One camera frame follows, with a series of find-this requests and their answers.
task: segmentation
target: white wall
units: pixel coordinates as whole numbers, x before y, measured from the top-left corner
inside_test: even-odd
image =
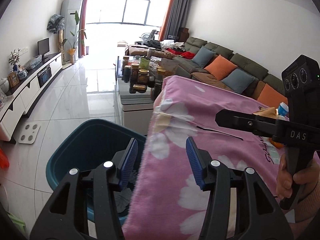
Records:
[[[37,42],[49,37],[50,53],[58,52],[57,35],[47,31],[50,17],[60,13],[63,0],[12,0],[0,19],[0,78],[6,77],[12,67],[8,64],[10,52],[29,47],[20,56],[23,65],[37,55]]]
[[[320,62],[319,14],[284,0],[192,0],[186,27],[279,78],[301,54]]]

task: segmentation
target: teal plastic basket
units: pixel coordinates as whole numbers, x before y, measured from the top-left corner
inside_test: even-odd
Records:
[[[135,138],[138,142],[138,155],[133,170],[139,172],[146,141],[144,135],[102,119],[91,119],[84,122],[64,140],[48,161],[46,177],[50,187],[55,190],[65,174],[72,168],[87,171],[95,169],[105,161],[110,161],[117,151],[126,149],[131,138]],[[134,190],[134,184],[128,184],[128,187]],[[119,213],[121,225],[127,214],[128,208]],[[90,192],[88,192],[88,219],[94,222]]]

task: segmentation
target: camera lens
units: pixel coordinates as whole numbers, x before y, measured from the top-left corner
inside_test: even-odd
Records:
[[[296,75],[296,73],[293,73],[290,77],[291,79],[291,85],[294,89],[296,89],[298,87],[298,77]]]
[[[300,70],[300,78],[302,83],[307,82],[307,72],[303,68]]]
[[[290,88],[289,80],[287,80],[287,79],[285,80],[284,86],[285,86],[285,89],[289,90],[289,88]]]

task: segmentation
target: glass coffee table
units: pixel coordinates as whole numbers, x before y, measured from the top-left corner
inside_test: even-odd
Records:
[[[142,135],[148,133],[148,127],[153,112],[151,88],[145,93],[134,92],[130,83],[123,80],[122,59],[118,57],[115,67],[115,112],[119,116],[119,124]]]

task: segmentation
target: monitor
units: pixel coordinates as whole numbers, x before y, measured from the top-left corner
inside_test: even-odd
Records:
[[[48,58],[48,56],[45,57],[44,54],[48,53],[49,51],[49,38],[44,39],[42,41],[38,41],[38,53],[39,55],[43,56],[43,59]]]

